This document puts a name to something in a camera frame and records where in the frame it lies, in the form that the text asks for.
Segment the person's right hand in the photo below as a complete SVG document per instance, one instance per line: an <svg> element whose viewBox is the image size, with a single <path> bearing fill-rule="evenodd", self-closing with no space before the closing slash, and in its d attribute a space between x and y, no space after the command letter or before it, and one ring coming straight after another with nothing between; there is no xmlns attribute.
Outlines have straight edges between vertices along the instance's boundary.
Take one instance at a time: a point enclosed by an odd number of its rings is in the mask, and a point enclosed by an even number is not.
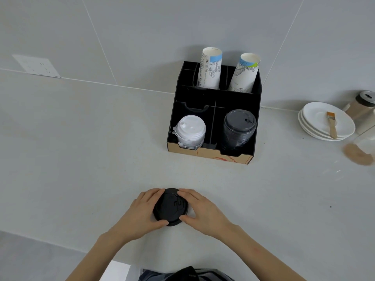
<svg viewBox="0 0 375 281"><path fill-rule="evenodd" d="M193 189L179 189L177 193L188 201L195 217L200 220L200 228L194 228L195 230L222 241L230 231L237 229L237 226L202 194Z"/></svg>

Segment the person's left hand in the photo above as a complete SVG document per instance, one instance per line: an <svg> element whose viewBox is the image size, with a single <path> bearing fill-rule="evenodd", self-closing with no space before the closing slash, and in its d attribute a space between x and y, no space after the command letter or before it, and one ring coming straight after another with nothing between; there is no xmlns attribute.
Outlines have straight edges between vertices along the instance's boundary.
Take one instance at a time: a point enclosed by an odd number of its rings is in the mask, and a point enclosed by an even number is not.
<svg viewBox="0 0 375 281"><path fill-rule="evenodd" d="M153 208L164 191L165 189L150 189L141 192L110 231L128 235L133 241L157 230L149 229L149 224L153 221Z"/></svg>

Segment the black cup lid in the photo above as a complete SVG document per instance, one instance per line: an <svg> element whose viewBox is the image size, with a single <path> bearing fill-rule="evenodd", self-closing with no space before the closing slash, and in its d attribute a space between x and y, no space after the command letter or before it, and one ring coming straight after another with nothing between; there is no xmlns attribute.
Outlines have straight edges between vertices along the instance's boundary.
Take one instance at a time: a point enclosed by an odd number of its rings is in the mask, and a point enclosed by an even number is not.
<svg viewBox="0 0 375 281"><path fill-rule="evenodd" d="M168 227L176 226L182 221L179 219L182 215L187 215L189 210L188 201L178 195L178 189L165 189L162 196L158 199L153 208L153 215L157 221L168 221Z"/></svg>

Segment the person's right forearm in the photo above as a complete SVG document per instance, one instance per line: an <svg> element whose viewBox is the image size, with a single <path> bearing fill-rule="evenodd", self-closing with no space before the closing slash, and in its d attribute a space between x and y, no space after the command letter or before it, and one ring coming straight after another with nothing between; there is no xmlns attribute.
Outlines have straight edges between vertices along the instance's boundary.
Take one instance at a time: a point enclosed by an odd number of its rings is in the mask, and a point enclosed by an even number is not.
<svg viewBox="0 0 375 281"><path fill-rule="evenodd" d="M238 225L228 224L213 237L235 252L259 281L306 281Z"/></svg>

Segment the person's left forearm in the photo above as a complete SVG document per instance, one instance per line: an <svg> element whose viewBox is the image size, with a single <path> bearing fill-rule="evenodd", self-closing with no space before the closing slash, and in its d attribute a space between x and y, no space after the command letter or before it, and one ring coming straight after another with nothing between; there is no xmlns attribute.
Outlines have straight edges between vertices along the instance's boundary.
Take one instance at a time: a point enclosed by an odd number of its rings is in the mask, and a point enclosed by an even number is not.
<svg viewBox="0 0 375 281"><path fill-rule="evenodd" d="M128 235L119 232L103 233L65 281L100 281L114 256L129 241Z"/></svg>

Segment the person's dark clothing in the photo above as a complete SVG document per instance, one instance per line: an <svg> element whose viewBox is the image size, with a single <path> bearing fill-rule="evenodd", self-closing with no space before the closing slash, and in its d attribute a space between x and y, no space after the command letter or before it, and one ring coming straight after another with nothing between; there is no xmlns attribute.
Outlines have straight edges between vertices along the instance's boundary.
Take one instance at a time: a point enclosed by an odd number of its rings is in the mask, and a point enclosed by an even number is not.
<svg viewBox="0 0 375 281"><path fill-rule="evenodd" d="M172 273L143 270L138 281L235 281L218 269L195 269L192 266Z"/></svg>

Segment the stack of white lids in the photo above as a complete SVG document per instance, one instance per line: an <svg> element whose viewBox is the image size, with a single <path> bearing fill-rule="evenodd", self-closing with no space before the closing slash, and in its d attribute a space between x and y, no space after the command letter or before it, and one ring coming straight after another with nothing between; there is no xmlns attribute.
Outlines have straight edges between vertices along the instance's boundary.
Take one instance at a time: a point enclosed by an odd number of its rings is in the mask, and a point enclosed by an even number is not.
<svg viewBox="0 0 375 281"><path fill-rule="evenodd" d="M181 118L172 130L180 148L196 150L204 143L206 125L203 119L198 116L187 115Z"/></svg>

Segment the stack of black lids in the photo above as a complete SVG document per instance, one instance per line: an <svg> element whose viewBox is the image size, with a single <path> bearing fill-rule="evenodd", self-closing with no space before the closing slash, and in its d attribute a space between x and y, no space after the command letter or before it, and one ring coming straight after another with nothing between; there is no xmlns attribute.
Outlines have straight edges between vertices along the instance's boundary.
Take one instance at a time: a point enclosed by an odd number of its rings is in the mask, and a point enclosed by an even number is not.
<svg viewBox="0 0 375 281"><path fill-rule="evenodd" d="M256 117L250 111L243 109L230 111L223 121L222 149L238 151L250 141L256 128Z"/></svg>

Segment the black cup and lid organizer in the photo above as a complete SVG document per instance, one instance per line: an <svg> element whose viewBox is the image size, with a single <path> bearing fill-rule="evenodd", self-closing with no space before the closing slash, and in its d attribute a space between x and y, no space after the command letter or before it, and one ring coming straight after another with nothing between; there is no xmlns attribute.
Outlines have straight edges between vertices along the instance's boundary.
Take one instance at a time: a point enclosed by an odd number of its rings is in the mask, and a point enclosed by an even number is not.
<svg viewBox="0 0 375 281"><path fill-rule="evenodd" d="M260 72L257 72L251 93L241 93L228 91L236 69L234 66L222 66L219 89L196 87L199 68L199 62L183 62L177 78L166 141L167 150L176 154L248 165L255 155L257 127L243 146L230 149L224 142L224 119L229 112L242 109L251 112L256 123L259 122L262 94ZM204 142L196 149L180 147L177 136L172 134L173 127L176 127L180 119L187 115L200 117L206 125Z"/></svg>

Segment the tall printed paper cup stack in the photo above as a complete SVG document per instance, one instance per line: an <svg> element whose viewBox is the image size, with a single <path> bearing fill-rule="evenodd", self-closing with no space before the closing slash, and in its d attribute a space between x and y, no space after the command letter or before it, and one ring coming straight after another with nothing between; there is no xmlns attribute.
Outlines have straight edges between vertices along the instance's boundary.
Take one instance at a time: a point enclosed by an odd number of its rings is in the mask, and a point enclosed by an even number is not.
<svg viewBox="0 0 375 281"><path fill-rule="evenodd" d="M199 88L219 89L222 66L222 51L216 47L203 49L196 86Z"/></svg>

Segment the short printed paper cup stack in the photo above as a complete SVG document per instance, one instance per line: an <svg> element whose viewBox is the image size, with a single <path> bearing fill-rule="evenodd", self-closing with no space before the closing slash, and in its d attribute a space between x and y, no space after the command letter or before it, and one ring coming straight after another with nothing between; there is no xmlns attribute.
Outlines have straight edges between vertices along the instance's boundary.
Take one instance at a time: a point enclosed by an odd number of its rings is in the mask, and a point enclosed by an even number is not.
<svg viewBox="0 0 375 281"><path fill-rule="evenodd" d="M240 60L228 86L228 91L250 94L256 80L260 61L261 59L257 54L241 54Z"/></svg>

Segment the wooden pastry brush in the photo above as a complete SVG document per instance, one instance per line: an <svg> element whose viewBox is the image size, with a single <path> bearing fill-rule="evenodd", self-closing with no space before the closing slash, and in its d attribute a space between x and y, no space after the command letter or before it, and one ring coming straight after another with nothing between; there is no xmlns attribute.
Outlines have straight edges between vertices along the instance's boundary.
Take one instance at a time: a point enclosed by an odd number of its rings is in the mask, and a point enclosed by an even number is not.
<svg viewBox="0 0 375 281"><path fill-rule="evenodd" d="M335 113L333 112L326 112L327 121L329 124L329 132L330 136L333 139L338 139L337 131L336 131L336 118Z"/></svg>

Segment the clear container with brown powder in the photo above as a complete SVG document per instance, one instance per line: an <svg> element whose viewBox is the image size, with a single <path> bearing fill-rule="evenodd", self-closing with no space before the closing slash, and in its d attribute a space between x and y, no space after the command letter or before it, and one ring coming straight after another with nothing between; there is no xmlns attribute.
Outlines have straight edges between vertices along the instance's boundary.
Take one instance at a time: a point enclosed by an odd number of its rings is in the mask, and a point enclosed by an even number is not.
<svg viewBox="0 0 375 281"><path fill-rule="evenodd" d="M375 165L375 135L359 135L342 150L350 161L358 165Z"/></svg>

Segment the glass jar with brown powder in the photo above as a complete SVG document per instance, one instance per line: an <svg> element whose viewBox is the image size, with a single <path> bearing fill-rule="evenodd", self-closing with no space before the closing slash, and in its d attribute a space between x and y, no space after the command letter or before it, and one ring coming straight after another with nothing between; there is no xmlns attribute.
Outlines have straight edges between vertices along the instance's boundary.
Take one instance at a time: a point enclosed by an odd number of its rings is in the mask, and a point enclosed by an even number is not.
<svg viewBox="0 0 375 281"><path fill-rule="evenodd" d="M362 135L375 127L375 92L361 91L342 110L354 121L362 118L356 126L356 133Z"/></svg>

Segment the white wall outlet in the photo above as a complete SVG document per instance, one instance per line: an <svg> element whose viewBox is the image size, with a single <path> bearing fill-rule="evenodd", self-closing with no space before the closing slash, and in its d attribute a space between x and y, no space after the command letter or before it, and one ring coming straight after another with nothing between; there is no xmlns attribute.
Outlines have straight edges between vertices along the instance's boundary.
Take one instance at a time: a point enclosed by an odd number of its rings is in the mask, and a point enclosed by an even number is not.
<svg viewBox="0 0 375 281"><path fill-rule="evenodd" d="M28 74L61 78L57 70L47 58L15 54L12 56Z"/></svg>

